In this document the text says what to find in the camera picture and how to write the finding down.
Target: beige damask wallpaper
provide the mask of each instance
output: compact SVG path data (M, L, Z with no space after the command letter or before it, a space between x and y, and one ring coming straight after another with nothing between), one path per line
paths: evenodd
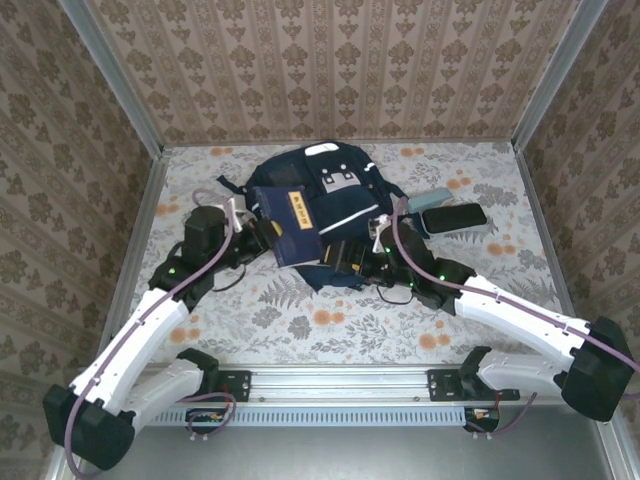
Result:
M608 2L525 156L578 313L619 322L640 358L640 2Z
M509 138L578 0L88 0L168 144Z
M97 347L146 152L55 1L0 2L0 478L50 448L42 393Z

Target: floral tablecloth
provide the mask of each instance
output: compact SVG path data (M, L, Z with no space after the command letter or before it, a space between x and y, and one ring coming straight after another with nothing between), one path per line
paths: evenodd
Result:
M490 229L429 242L436 256L472 266L497 285L560 311L555 286L533 214L508 143L424 143L360 145L408 195L447 186L457 202L478 202ZM183 147L174 150L155 212L133 301L169 249L183 236L193 208L191 192L212 188L219 203L228 192L215 178L224 174L242 185L256 165L291 145ZM232 282L239 271L216 276ZM392 289L390 300L407 292ZM316 294L293 269L275 266L268 252L247 267L245 279L224 293L209 293L189 319L175 328L154 362L169 362L187 347L222 363L236 364L416 364L454 363L476 345L505 351L525 347L503 333L462 317L434 312L414 300L406 306L383 302L374 288L362 292L326 287Z

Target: yellow label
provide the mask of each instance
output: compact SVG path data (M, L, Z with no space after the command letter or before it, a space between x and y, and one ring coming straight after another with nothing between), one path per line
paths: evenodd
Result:
M296 212L300 230L313 228L307 206L302 199L302 194L300 192L289 192L289 200L291 200L291 205L293 205L293 211Z

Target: backpack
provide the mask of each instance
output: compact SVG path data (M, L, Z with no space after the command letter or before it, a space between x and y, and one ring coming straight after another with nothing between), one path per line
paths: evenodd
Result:
M346 239L372 245L369 219L393 213L391 193L398 198L404 196L397 185L382 177L364 150L341 142L324 142L276 155L256 167L242 187L224 176L217 180L236 195L243 195L247 209L258 218L260 205L253 187L304 186L325 246ZM329 273L322 266L296 270L316 291L323 285L357 287L363 283L360 276Z

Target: black phone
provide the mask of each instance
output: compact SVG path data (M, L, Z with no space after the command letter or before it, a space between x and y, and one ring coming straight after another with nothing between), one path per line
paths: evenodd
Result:
M429 235L457 232L459 230L482 230L489 219L477 203L464 203L450 207L436 207L420 214L422 226Z

